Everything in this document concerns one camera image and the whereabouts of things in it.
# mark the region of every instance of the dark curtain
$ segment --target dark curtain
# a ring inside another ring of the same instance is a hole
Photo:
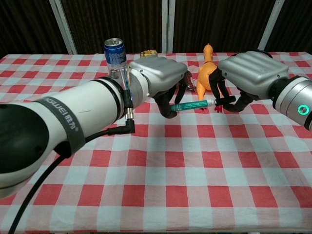
[[[286,0],[277,18],[267,51],[312,54],[312,1]]]
[[[176,0],[174,52],[257,48],[274,0]]]
[[[62,0],[79,54],[103,53],[121,38],[127,53],[161,50],[161,0]]]
[[[0,0],[0,57],[67,54],[49,0]]]

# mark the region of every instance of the gingham tablecloth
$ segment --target gingham tablecloth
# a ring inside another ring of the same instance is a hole
[[[229,55],[214,54],[214,61]],[[187,64],[194,78],[203,64],[202,53],[166,57]],[[312,78],[311,55],[273,57],[291,76]],[[0,102],[83,84],[107,74],[106,65],[102,54],[7,55],[0,61]],[[197,95],[188,91],[182,102],[192,100]],[[270,101],[253,102],[240,114],[211,108],[165,119],[148,99],[135,109],[135,121],[135,134],[100,137],[58,166],[18,231],[312,230],[312,133]],[[55,157],[52,152],[16,195],[0,200],[1,233]]]

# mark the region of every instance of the green led ring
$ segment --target green led ring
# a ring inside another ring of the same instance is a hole
[[[300,111],[300,109],[301,109],[302,107],[306,108],[306,111],[305,111],[305,112],[301,112],[301,111]],[[307,114],[309,113],[309,111],[310,111],[310,109],[309,109],[309,107],[308,107],[307,105],[300,105],[300,106],[298,107],[298,113],[301,114],[301,115],[303,115],[303,116],[307,115]]]

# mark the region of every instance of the orange rubber chicken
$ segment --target orange rubber chicken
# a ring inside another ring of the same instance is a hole
[[[209,75],[216,69],[216,65],[214,65],[213,61],[213,48],[210,44],[207,44],[204,48],[204,64],[200,67],[197,78],[196,91],[198,100],[203,100],[206,90],[211,91],[211,87],[209,84]]]

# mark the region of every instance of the blue can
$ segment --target blue can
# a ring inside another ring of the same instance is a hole
[[[104,53],[109,72],[124,67],[127,63],[126,49],[122,39],[111,38],[104,42]]]

